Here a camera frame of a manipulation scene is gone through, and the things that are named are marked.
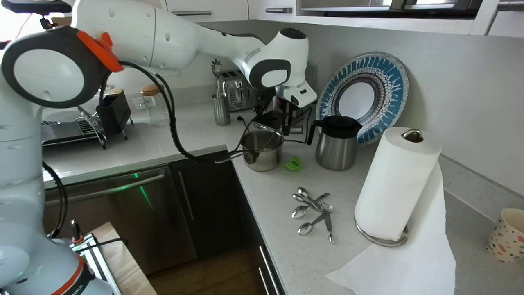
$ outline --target white countertop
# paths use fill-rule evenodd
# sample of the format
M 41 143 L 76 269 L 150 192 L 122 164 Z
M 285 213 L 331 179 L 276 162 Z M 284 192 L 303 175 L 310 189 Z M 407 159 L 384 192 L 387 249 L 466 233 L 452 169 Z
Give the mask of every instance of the white countertop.
M 235 120 L 230 126 L 215 125 L 210 94 L 204 89 L 177 95 L 181 97 L 177 98 L 181 139 L 186 149 L 197 154 L 233 149 L 243 133 L 243 125 Z M 95 141 L 50 148 L 45 151 L 45 159 L 64 184 L 182 159 L 168 126 L 150 126 L 141 115 L 133 118 L 135 125 L 127 128 L 128 141 L 113 136 L 109 149 L 102 149 Z M 353 293 L 325 275 L 343 267 L 371 244 L 357 233 L 353 212 L 374 149 L 361 149 L 356 166 L 344 172 L 320 167 L 315 162 L 315 146 L 285 143 L 282 161 L 295 156 L 303 161 L 302 172 L 289 172 L 284 167 L 254 172 L 241 157 L 233 162 L 285 292 L 290 295 Z M 46 187 L 53 187 L 50 177 L 45 180 Z M 290 218 L 299 205 L 292 198 L 297 187 L 305 187 L 313 195 L 331 193 L 326 202 L 335 207 L 335 244 L 328 243 L 328 233 L 321 223 L 310 236 L 297 234 L 305 220 L 313 220 L 313 215 L 300 221 Z M 457 295 L 523 293 L 524 264 L 498 264 L 485 251 L 493 223 L 452 197 L 448 197 L 448 212 L 449 239 L 457 259 Z

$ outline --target cable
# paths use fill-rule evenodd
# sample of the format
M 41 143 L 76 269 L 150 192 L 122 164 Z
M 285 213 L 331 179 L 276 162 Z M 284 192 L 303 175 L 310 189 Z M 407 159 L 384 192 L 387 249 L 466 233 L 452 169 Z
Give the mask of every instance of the cable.
M 174 94 L 171 92 L 171 87 L 168 85 L 168 82 L 161 77 L 161 82 L 166 84 L 166 87 L 161 85 L 159 79 L 156 79 L 151 72 L 148 72 L 146 69 L 143 69 L 138 64 L 128 62 L 128 61 L 120 61 L 120 64 L 138 69 L 140 72 L 143 72 L 163 94 L 163 98 L 166 102 L 166 107 L 169 110 L 169 126 L 171 126 L 171 134 L 174 139 L 176 148 L 181 151 L 182 156 L 186 156 L 187 159 L 194 159 L 194 161 L 202 161 L 202 162 L 208 162 L 208 164 L 215 164 L 213 161 L 208 161 L 205 157 L 197 157 L 194 154 L 190 154 L 181 143 L 179 138 L 179 131 L 177 131 L 177 118 L 176 118 L 176 102 L 174 102 Z
M 68 216 L 68 190 L 61 180 L 61 177 L 55 172 L 55 169 L 51 166 L 48 166 L 45 161 L 43 161 L 43 167 L 46 169 L 46 172 L 53 177 L 55 184 L 58 185 L 58 190 L 59 190 L 59 221 L 56 225 L 56 228 L 48 234 L 48 238 L 56 238 L 64 223 L 66 223 L 66 216 Z
M 115 238 L 115 239 L 109 239 L 109 241 L 102 241 L 102 243 L 97 241 L 97 244 L 86 246 L 82 249 L 77 249 L 76 252 L 84 252 L 84 251 L 89 251 L 89 249 L 94 249 L 94 248 L 100 248 L 100 246 L 105 246 L 105 244 L 112 244 L 112 243 L 117 243 L 117 241 L 125 243 L 125 239 L 122 239 L 122 238 Z
M 28 21 L 30 21 L 30 18 L 32 18 L 32 16 L 33 16 L 33 13 L 30 13 L 30 15 L 27 16 L 27 20 L 20 25 L 20 28 L 19 28 L 19 31 L 17 31 L 15 39 L 19 39 L 19 38 L 20 38 L 22 30 L 28 25 Z

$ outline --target plate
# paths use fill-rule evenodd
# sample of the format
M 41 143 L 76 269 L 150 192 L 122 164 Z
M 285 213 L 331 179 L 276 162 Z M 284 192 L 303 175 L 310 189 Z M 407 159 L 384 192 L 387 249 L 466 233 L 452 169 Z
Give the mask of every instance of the plate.
M 408 72 L 395 56 L 366 53 L 351 59 L 328 82 L 320 95 L 317 118 L 344 115 L 362 130 L 359 146 L 377 141 L 397 123 L 408 100 Z

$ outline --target kettle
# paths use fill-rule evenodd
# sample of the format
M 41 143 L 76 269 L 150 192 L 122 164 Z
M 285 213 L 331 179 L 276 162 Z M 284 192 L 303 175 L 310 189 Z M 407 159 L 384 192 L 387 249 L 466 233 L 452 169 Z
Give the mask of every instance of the kettle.
M 321 128 L 315 153 L 317 162 L 330 171 L 349 169 L 356 162 L 357 133 L 362 125 L 343 115 L 317 120 L 310 130 L 308 144 L 313 141 L 315 126 Z

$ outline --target black cable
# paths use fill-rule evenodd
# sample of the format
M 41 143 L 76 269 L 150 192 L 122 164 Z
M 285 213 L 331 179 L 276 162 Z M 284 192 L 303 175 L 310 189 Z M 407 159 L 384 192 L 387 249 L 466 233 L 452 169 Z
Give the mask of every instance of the black cable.
M 179 153 L 182 156 L 186 156 L 187 159 L 194 159 L 194 161 L 202 161 L 202 162 L 208 162 L 208 164 L 215 164 L 213 161 L 207 161 L 204 157 L 197 157 L 194 154 L 190 154 L 181 143 L 181 138 L 179 138 L 179 131 L 177 131 L 177 118 L 176 118 L 176 105 L 174 105 L 174 95 L 171 92 L 169 87 L 163 87 L 161 82 L 151 74 L 148 72 L 146 69 L 143 69 L 141 66 L 138 64 L 133 64 L 133 62 L 127 62 L 127 61 L 120 61 L 120 64 L 123 66 L 130 66 L 133 69 L 138 69 L 140 72 L 143 72 L 158 89 L 159 92 L 163 94 L 163 98 L 166 102 L 166 107 L 169 110 L 169 126 L 171 126 L 171 134 L 172 134 L 172 139 L 174 139 L 174 144 L 176 148 L 179 149 Z
M 30 15 L 27 16 L 27 20 L 22 23 L 22 26 L 20 26 L 19 31 L 17 31 L 15 39 L 20 38 L 22 30 L 28 25 L 28 21 L 30 21 L 32 16 L 33 16 L 33 13 L 30 13 Z
M 240 143 L 236 144 L 236 148 L 231 153 L 228 153 L 228 157 L 235 156 L 241 149 L 244 134 L 248 134 L 249 126 L 256 121 L 256 118 L 253 118 L 248 123 L 243 116 L 238 116 L 236 120 L 244 123 L 244 131 L 243 131 L 243 136 L 241 136 Z
M 63 230 L 63 226 L 66 223 L 66 216 L 68 216 L 68 203 L 69 203 L 68 190 L 66 190 L 61 177 L 55 172 L 55 169 L 51 166 L 48 166 L 43 161 L 43 167 L 53 177 L 53 180 L 55 180 L 55 184 L 56 184 L 56 187 L 59 190 L 59 221 L 58 221 L 56 228 L 48 234 L 48 238 L 56 238 L 61 233 L 61 230 Z
M 109 241 L 102 241 L 102 243 L 97 241 L 97 244 L 86 246 L 82 249 L 77 249 L 76 252 L 84 252 L 84 251 L 89 251 L 89 249 L 94 249 L 94 248 L 100 248 L 100 246 L 105 246 L 105 244 L 112 244 L 112 243 L 117 243 L 117 241 L 123 243 L 125 239 L 115 238 L 115 239 L 109 239 Z

